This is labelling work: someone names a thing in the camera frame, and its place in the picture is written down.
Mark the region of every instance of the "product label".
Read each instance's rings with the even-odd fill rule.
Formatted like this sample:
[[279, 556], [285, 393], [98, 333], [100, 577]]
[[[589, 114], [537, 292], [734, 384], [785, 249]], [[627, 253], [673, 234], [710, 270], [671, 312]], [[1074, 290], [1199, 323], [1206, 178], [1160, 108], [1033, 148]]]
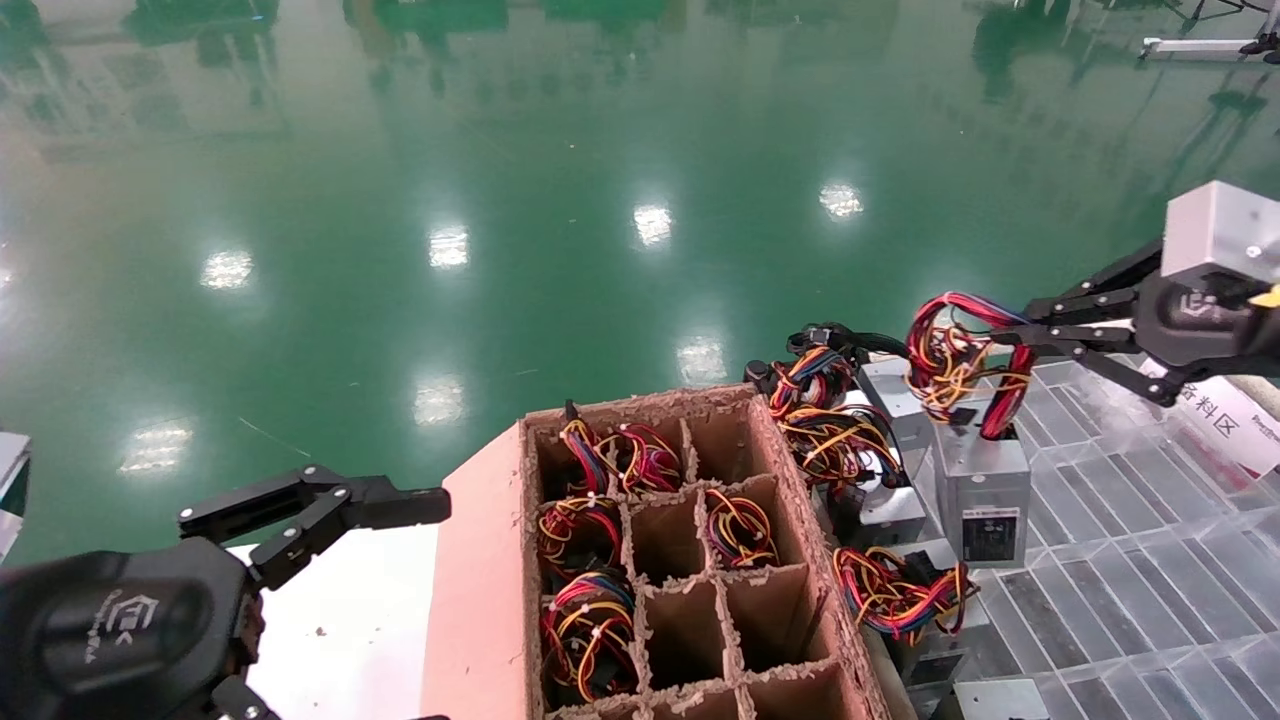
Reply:
[[1014, 559], [1018, 552], [1018, 507], [970, 507], [960, 516], [965, 562]]

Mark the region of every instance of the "transparent plastic grid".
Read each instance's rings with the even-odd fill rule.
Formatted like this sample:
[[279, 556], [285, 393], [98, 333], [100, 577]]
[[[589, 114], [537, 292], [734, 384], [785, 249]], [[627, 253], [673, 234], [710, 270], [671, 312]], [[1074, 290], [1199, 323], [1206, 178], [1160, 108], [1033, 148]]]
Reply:
[[1055, 720], [1280, 720], [1280, 487], [1176, 411], [1075, 363], [1038, 366], [1027, 568], [983, 609]]

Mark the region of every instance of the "cardboard box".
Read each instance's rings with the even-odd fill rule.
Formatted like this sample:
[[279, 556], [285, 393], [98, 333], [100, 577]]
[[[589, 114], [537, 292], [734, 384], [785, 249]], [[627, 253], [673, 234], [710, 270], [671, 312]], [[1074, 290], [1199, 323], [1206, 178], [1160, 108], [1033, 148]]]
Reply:
[[[623, 565], [636, 588], [640, 687], [550, 708], [538, 614], [535, 519], [553, 498], [562, 410], [534, 413], [445, 482], [429, 620], [424, 714], [452, 720], [887, 720], [867, 647], [844, 606], [808, 487], [749, 386], [677, 389], [582, 406], [598, 434], [659, 428], [681, 455], [680, 492], [627, 497]], [[769, 515], [781, 566], [726, 570], [705, 530], [707, 489]]]

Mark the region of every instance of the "wire harness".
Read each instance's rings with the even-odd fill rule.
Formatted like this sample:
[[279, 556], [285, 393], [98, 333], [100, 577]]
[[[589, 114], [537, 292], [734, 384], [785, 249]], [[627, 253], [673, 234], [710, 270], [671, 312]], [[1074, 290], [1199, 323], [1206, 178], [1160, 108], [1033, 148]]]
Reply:
[[965, 601], [979, 591], [964, 562], [938, 570], [923, 552], [904, 559], [882, 547], [865, 553], [842, 547], [832, 565], [858, 623], [911, 646], [931, 621], [945, 634], [959, 633]]
[[769, 395], [769, 415], [781, 420], [799, 406], [831, 407], [854, 387], [856, 370], [827, 346], [804, 351], [790, 366], [773, 363], [777, 387]]
[[707, 512], [707, 536], [727, 568], [778, 564], [773, 528], [759, 505], [745, 497], [727, 497], [718, 489], [708, 489], [707, 496], [716, 501]]
[[568, 483], [570, 496], [604, 497], [611, 477], [632, 496], [680, 489], [680, 455], [654, 428], [623, 423], [598, 439], [571, 400], [564, 402], [564, 419], [559, 437], [581, 466], [581, 475]]
[[870, 405], [800, 407], [782, 418], [778, 429], [810, 484], [838, 491], [877, 475], [890, 488], [908, 482], [892, 452], [888, 419]]
[[[942, 311], [948, 309], [951, 322], [940, 323]], [[986, 439], [1002, 439], [1007, 437], [1027, 393], [1036, 352], [1029, 346], [1018, 345], [1007, 364], [991, 366], [988, 361], [997, 343], [987, 331], [960, 324], [955, 319], [956, 310], [989, 328], [1028, 323], [1021, 315], [975, 295], [947, 292], [934, 297], [915, 314], [906, 336], [911, 363], [906, 382], [929, 418], [940, 423], [968, 424], [975, 411], [957, 405], [983, 389], [978, 384], [983, 378], [998, 379], [1000, 384], [982, 419], [980, 434]]]
[[595, 702], [636, 688], [628, 646], [635, 639], [635, 591], [620, 571], [575, 578], [543, 612], [544, 667], [571, 700]]
[[599, 568], [622, 565], [622, 519], [608, 497], [561, 500], [538, 518], [538, 559], [571, 580]]
[[[681, 484], [680, 456], [658, 430], [639, 423], [622, 424], [596, 446], [627, 495], [676, 492]], [[614, 465], [608, 457], [616, 454]]]

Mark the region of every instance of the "logo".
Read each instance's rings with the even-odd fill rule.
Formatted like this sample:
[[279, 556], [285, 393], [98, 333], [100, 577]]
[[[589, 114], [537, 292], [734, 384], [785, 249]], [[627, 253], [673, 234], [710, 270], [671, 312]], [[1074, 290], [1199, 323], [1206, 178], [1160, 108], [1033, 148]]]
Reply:
[[109, 592], [97, 612], [93, 614], [93, 624], [88, 629], [88, 644], [84, 647], [84, 665], [91, 665], [97, 660], [97, 650], [102, 647], [102, 635], [118, 632], [119, 635], [113, 641], [114, 644], [133, 644], [133, 633], [151, 626], [160, 601], [145, 594], [136, 594], [129, 600], [115, 602], [122, 594], [124, 591], [120, 588]]
[[1179, 301], [1179, 307], [1187, 315], [1192, 318], [1201, 318], [1207, 313], [1213, 314], [1213, 322], [1220, 322], [1222, 319], [1222, 309], [1212, 297], [1206, 297], [1199, 292], [1192, 292], [1189, 295], [1183, 295]]

